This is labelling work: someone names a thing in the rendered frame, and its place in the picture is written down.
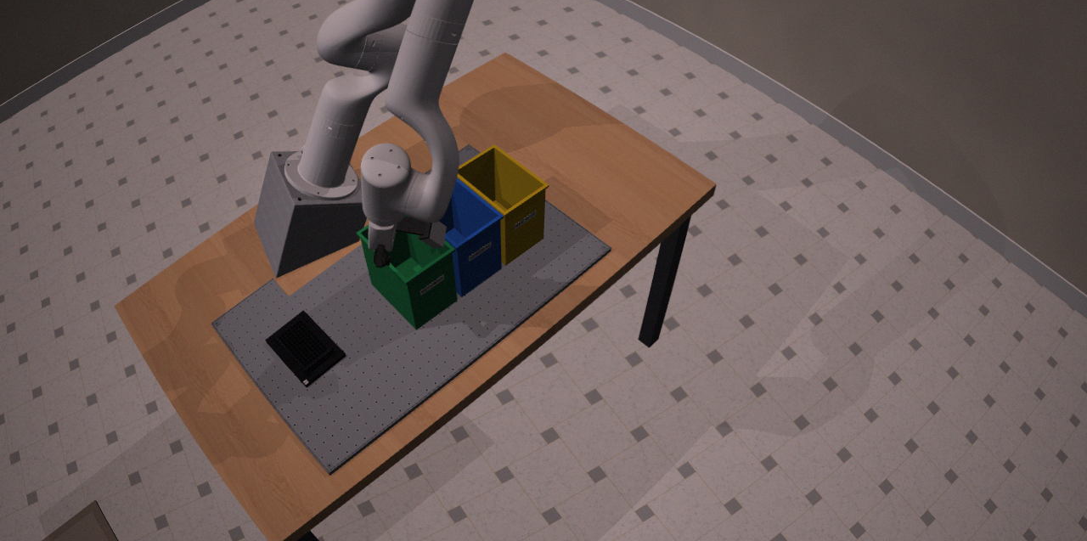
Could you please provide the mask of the yellow open-top bin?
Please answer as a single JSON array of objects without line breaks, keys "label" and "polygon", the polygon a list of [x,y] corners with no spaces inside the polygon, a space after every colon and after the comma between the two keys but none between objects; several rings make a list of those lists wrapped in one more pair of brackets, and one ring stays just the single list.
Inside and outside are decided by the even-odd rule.
[{"label": "yellow open-top bin", "polygon": [[544,239],[549,185],[498,146],[462,163],[457,178],[504,215],[500,228],[501,262],[505,266]]}]

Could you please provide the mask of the green bin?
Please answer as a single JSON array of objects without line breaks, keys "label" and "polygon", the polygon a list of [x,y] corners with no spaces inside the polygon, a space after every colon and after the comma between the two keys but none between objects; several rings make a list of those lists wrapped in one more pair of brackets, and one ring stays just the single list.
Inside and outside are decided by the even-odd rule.
[{"label": "green bin", "polygon": [[452,260],[455,248],[446,240],[442,248],[432,248],[418,240],[417,234],[396,231],[395,246],[389,253],[391,265],[377,268],[375,251],[368,249],[368,225],[358,230],[357,236],[368,263],[370,284],[416,330],[457,302]]}]

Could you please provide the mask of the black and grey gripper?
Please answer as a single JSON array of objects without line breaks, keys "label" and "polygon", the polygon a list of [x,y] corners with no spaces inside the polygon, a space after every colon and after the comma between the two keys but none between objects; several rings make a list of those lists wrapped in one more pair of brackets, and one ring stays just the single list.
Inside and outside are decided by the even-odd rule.
[{"label": "black and grey gripper", "polygon": [[[395,243],[396,227],[397,223],[385,227],[368,223],[368,249],[375,251],[374,263],[377,268],[391,265],[389,253],[391,253]],[[384,248],[386,254],[384,254]]]}]

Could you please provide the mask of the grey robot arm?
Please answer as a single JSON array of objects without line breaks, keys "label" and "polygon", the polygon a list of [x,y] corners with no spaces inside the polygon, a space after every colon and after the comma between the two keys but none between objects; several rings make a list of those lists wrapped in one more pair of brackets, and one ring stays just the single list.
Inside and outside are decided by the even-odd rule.
[{"label": "grey robot arm", "polygon": [[417,234],[432,248],[445,246],[439,221],[457,184],[459,150],[439,97],[473,2],[354,0],[332,12],[318,29],[318,56],[358,71],[324,85],[307,143],[284,166],[296,190],[318,200],[354,193],[357,171],[349,163],[358,134],[387,88],[386,108],[430,149],[432,174],[411,168],[397,144],[372,147],[361,161],[364,215],[384,227],[397,223],[396,231]]}]

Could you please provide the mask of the blue bin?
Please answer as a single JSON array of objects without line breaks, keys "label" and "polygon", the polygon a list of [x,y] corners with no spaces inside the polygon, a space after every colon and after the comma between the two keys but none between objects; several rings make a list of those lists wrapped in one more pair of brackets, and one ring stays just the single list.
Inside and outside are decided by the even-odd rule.
[{"label": "blue bin", "polygon": [[447,227],[445,240],[455,248],[452,260],[459,295],[466,295],[502,269],[501,219],[504,219],[502,213],[457,178],[449,206],[439,222]]}]

